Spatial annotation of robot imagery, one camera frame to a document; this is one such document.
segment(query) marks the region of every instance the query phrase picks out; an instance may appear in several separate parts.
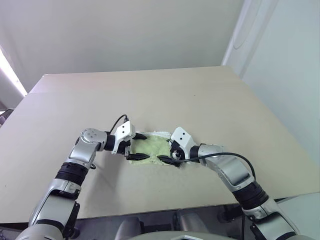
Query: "tabletop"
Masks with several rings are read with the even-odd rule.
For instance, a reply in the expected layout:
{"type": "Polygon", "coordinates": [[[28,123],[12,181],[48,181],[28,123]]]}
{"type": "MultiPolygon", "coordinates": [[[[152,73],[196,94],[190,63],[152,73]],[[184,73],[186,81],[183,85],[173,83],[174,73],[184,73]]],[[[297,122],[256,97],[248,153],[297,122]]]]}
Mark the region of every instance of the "tabletop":
{"type": "MultiPolygon", "coordinates": [[[[320,189],[318,166],[228,67],[47,74],[0,128],[0,223],[27,222],[81,131],[107,131],[122,114],[137,131],[180,126],[198,144],[247,157],[273,198],[320,189]]],[[[94,163],[78,218],[236,202],[200,164],[132,165],[106,151],[94,163]]]]}

